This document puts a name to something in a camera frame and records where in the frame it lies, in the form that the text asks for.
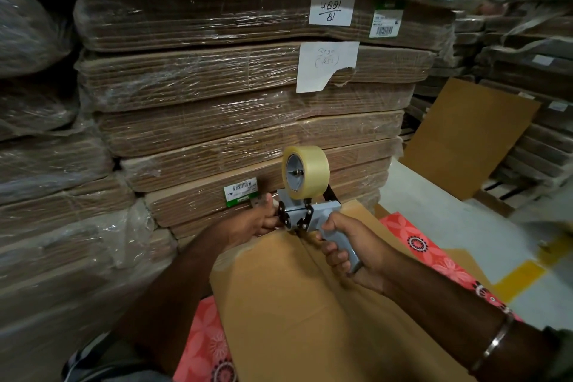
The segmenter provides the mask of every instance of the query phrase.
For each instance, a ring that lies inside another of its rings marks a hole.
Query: floor
[[[506,219],[476,200],[462,202],[397,160],[380,193],[386,210],[401,212],[441,248],[468,250],[527,323],[573,329],[573,239],[557,226],[519,215]],[[559,245],[558,258],[539,261]]]

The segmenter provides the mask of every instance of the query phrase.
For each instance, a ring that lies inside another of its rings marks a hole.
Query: barcode
[[[377,36],[391,35],[393,30],[394,26],[378,26],[378,29],[376,30],[376,35]]]
[[[233,185],[233,191],[250,187],[250,181],[243,181],[237,185]]]

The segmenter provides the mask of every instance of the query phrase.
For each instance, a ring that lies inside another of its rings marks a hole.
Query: white floor
[[[528,259],[540,241],[559,230],[549,223],[514,223],[476,200],[461,202],[397,160],[380,189],[380,204],[401,212],[443,249],[466,249],[495,284]],[[573,329],[573,254],[509,303],[516,314],[538,328]]]

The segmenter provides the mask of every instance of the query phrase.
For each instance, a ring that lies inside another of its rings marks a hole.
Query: tape gun
[[[340,202],[330,187],[330,166],[326,154],[319,147],[287,147],[283,151],[283,183],[279,189],[278,217],[289,231],[319,230],[340,250],[348,251],[351,272],[362,267],[362,262],[350,245],[348,237],[337,230],[321,227],[330,213],[340,211]],[[312,204],[312,198],[322,196],[324,203]]]

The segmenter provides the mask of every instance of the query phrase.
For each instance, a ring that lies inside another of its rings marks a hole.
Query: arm
[[[220,253],[280,226],[273,200],[206,228],[127,310],[113,333],[172,375]]]
[[[447,277],[390,247],[362,222],[333,213],[324,229],[339,229],[364,263],[353,280],[397,303],[465,368],[483,355],[505,321],[505,314]],[[345,251],[322,242],[326,261],[348,274]],[[475,375],[480,381],[538,378],[555,356],[555,342],[525,323],[514,322],[504,340]]]

